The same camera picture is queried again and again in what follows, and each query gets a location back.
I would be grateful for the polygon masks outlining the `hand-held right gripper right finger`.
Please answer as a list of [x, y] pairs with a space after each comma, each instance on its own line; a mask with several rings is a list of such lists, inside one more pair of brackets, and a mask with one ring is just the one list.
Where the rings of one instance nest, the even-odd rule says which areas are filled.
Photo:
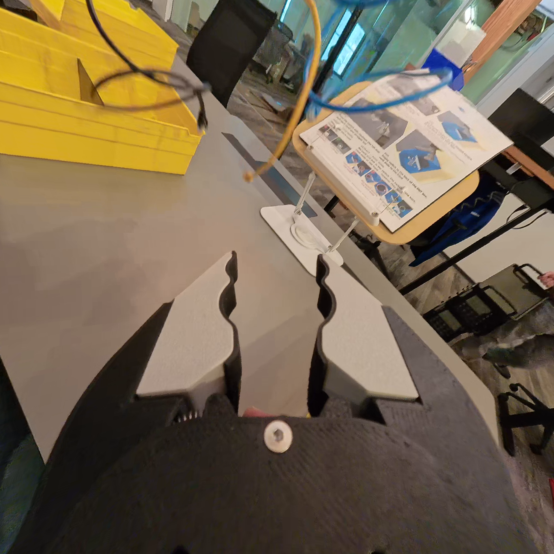
[[323, 322], [308, 377], [310, 416], [320, 416], [331, 398], [345, 400], [359, 416], [373, 399], [417, 401], [383, 303], [327, 254], [317, 258], [316, 283]]

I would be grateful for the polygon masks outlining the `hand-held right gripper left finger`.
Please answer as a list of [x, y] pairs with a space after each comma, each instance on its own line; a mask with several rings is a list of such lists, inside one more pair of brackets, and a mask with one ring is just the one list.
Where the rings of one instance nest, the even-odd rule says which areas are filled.
[[212, 394], [223, 394], [238, 412], [242, 362], [231, 321], [237, 279], [237, 253], [230, 251], [174, 298], [138, 397], [182, 396], [193, 412], [202, 413]]

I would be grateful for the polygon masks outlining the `yellow plastic bin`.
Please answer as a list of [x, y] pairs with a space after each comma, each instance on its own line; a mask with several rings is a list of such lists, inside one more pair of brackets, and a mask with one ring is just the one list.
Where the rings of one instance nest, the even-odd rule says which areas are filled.
[[1, 153], [183, 175], [205, 134], [184, 103], [145, 114], [81, 97], [116, 72], [113, 54], [80, 41], [75, 53], [1, 34]]
[[[170, 70], [177, 43], [127, 1], [92, 1], [116, 49], [142, 69]], [[76, 69], [77, 59], [123, 68], [93, 23], [86, 1], [1, 1], [1, 56], [43, 68]]]

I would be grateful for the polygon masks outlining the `black storage crate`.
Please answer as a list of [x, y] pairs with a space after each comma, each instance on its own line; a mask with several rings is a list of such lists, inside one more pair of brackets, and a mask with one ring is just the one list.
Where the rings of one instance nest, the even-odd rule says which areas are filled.
[[531, 264], [510, 265], [487, 280], [466, 287], [423, 314], [445, 341], [463, 334], [484, 336], [509, 321], [519, 321], [549, 295], [543, 271]]

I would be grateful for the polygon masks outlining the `instruction sheet on stand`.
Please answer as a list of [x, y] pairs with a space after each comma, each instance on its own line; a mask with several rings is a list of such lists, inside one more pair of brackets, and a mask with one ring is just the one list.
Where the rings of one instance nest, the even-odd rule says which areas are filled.
[[338, 202], [342, 203], [361, 223], [363, 223], [378, 240], [388, 244], [407, 244], [415, 239], [420, 233], [424, 232], [438, 219], [442, 218], [447, 212], [453, 209], [458, 203], [467, 198], [475, 191], [479, 184], [478, 171], [462, 179], [459, 183], [448, 190], [442, 197], [438, 198], [433, 204], [425, 210], [416, 214], [412, 219], [395, 232], [391, 232], [383, 223], [371, 225], [370, 212], [365, 209], [361, 202], [353, 197], [343, 185], [323, 166], [322, 162], [315, 159], [308, 148], [308, 145], [301, 139], [301, 134], [312, 128], [321, 126], [321, 122], [330, 114], [330, 111], [323, 109], [322, 113], [314, 120], [305, 119], [294, 129], [292, 134], [292, 144], [299, 156], [309, 165], [322, 182], [329, 187], [337, 197]]

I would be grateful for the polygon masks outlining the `blue sports jacket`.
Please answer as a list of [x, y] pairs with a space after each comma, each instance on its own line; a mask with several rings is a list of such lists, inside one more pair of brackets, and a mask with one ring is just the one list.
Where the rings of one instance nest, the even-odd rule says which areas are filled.
[[409, 243], [414, 256], [409, 266], [418, 267], [475, 235], [496, 215], [507, 194], [493, 176], [479, 170], [475, 191]]

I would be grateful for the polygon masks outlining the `printed instruction sheet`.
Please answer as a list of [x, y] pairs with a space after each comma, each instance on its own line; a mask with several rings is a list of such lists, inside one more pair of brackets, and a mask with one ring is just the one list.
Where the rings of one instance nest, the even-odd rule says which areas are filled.
[[412, 72], [356, 84], [343, 103], [354, 112], [322, 109], [318, 121], [298, 132], [336, 196], [363, 219], [378, 217], [392, 233], [513, 144], [449, 87], [398, 106], [359, 110], [438, 82]]

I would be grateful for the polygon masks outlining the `wooden table with black legs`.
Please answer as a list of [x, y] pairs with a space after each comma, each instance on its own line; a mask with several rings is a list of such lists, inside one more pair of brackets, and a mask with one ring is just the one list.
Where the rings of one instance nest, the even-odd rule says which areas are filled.
[[522, 201], [525, 210], [512, 219], [508, 219], [502, 226], [483, 236], [453, 257], [443, 261], [421, 277], [399, 289], [401, 295], [406, 295], [421, 287], [425, 283], [458, 264], [461, 260], [474, 254], [495, 239], [514, 229], [516, 226], [529, 220], [537, 213], [553, 211], [553, 174], [541, 167], [531, 157], [516, 146], [508, 147], [502, 156], [513, 162], [510, 171], [504, 170], [496, 162], [491, 161], [484, 165], [485, 171], [495, 177], [510, 193]]

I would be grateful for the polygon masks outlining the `black monitor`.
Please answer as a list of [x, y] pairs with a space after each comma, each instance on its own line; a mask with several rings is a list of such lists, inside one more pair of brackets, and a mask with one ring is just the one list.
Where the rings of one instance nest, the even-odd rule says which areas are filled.
[[553, 138], [553, 112], [517, 88], [488, 121], [515, 145], [531, 142], [539, 147]]

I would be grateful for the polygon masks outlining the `blue plastic box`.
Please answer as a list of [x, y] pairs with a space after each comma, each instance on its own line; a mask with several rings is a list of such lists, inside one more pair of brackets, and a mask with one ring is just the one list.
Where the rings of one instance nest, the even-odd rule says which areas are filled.
[[447, 72], [452, 73], [452, 79], [449, 83], [449, 87], [453, 91], [461, 91], [464, 87], [464, 76], [463, 70], [458, 67], [454, 62], [449, 60], [441, 52], [436, 49], [433, 49], [425, 61], [422, 64], [422, 69], [429, 69], [430, 71], [439, 71], [440, 75], [446, 74]]

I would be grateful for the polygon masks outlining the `black office chair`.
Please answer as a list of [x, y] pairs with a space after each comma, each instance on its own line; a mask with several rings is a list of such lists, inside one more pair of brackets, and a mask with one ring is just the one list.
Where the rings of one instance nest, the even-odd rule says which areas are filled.
[[218, 1], [194, 39], [186, 65], [223, 107], [276, 18], [259, 1]]

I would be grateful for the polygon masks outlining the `wooden post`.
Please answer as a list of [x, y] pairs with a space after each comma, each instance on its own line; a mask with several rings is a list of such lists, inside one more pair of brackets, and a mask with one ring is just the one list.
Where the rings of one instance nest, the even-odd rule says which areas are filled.
[[468, 83], [481, 67], [500, 48], [507, 38], [537, 8], [541, 1], [496, 1], [492, 15], [485, 21], [485, 37], [473, 52], [469, 67], [464, 71]]

